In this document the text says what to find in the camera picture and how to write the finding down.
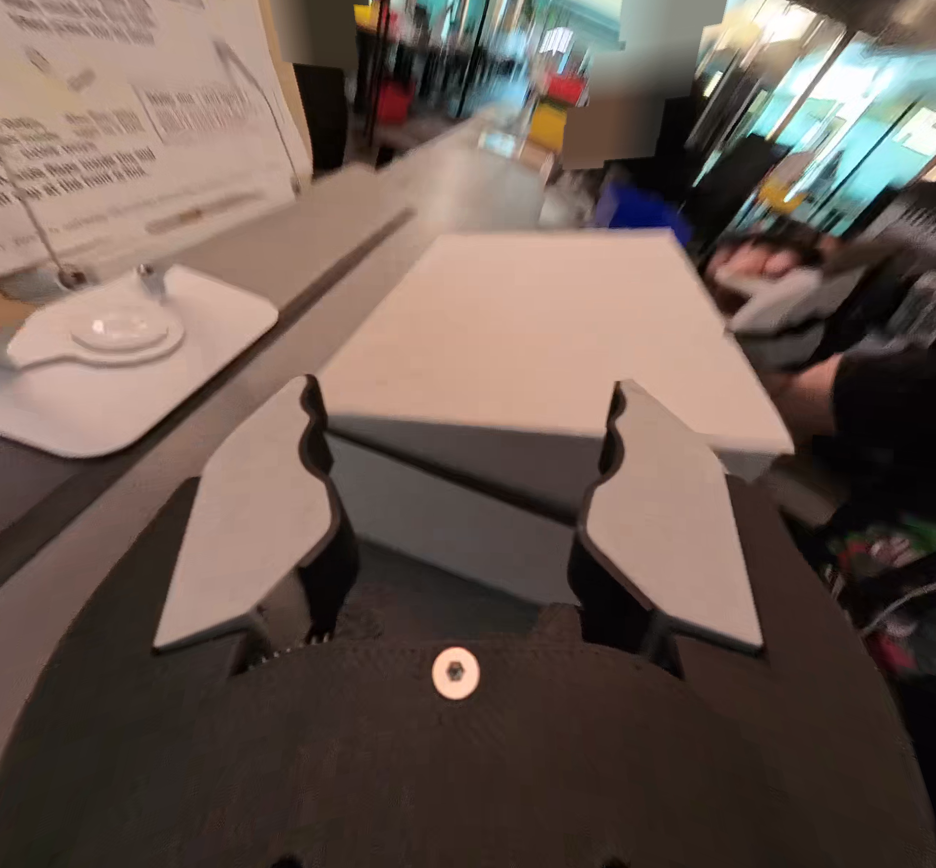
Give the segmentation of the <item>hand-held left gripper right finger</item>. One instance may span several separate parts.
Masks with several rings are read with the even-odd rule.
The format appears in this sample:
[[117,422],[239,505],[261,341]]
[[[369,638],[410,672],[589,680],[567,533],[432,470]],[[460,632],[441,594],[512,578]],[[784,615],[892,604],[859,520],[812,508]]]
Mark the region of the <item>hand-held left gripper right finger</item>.
[[763,651],[717,455],[632,380],[615,383],[604,435],[569,556],[587,638],[650,657],[676,636]]

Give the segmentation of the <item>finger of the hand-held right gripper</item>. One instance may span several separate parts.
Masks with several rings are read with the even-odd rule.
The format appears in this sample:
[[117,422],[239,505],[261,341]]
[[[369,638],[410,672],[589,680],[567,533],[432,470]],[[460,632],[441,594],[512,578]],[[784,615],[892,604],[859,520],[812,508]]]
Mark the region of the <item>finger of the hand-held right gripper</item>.
[[778,328],[794,308],[819,288],[823,272],[818,267],[780,265],[779,276],[750,272],[730,261],[714,272],[718,289],[743,298],[743,304],[727,317],[732,334],[765,334]]

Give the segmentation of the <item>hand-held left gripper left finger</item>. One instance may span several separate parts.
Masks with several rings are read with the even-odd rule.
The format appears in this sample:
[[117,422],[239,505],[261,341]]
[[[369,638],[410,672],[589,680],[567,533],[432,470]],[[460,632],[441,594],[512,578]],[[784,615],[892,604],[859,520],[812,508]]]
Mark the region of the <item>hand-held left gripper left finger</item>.
[[263,651],[333,639],[357,581],[357,537],[332,479],[313,375],[287,382],[204,466],[154,651],[247,633]]

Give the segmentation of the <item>white cardboard mailer box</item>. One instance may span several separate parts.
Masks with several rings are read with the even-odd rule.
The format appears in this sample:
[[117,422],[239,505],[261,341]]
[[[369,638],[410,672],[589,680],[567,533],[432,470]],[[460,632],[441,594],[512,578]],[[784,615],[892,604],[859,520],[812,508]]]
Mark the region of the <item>white cardboard mailer box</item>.
[[361,537],[544,605],[615,384],[755,480],[793,442],[668,231],[446,235],[319,372]]

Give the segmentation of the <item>person's right forearm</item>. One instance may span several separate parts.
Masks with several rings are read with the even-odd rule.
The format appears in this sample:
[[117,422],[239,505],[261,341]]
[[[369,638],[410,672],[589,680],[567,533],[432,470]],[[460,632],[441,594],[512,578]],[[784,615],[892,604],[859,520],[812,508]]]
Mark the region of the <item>person's right forearm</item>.
[[840,354],[799,372],[762,372],[759,379],[793,441],[836,432],[834,388]]

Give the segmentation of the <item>person's black-clothed torso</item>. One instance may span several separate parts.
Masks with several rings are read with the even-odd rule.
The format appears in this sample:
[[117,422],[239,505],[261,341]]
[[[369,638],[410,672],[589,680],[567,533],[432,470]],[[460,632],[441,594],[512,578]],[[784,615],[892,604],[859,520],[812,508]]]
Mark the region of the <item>person's black-clothed torso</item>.
[[934,347],[845,354],[833,385],[844,503],[813,567],[882,673],[934,684]]

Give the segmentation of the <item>blue bin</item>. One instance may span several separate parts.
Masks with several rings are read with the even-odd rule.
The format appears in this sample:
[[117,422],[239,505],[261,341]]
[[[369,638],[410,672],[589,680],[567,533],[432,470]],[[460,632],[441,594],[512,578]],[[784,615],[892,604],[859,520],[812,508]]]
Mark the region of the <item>blue bin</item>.
[[683,247],[693,239],[692,227],[674,205],[628,183],[605,184],[591,226],[606,230],[670,230]]

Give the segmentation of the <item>yellow storage bin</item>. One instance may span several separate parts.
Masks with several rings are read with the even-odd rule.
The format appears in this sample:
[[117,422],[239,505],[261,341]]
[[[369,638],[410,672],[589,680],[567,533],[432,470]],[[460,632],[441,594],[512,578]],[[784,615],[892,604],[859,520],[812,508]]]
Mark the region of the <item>yellow storage bin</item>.
[[528,140],[544,149],[560,151],[564,145],[566,122],[567,108],[543,100],[532,113]]

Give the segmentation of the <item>printed instruction sheet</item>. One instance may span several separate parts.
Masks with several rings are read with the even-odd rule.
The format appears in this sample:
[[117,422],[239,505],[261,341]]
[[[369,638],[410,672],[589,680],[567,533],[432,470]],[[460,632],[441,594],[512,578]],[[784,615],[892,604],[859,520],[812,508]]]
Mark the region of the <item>printed instruction sheet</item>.
[[257,0],[1,0],[2,275],[189,246],[308,163]]

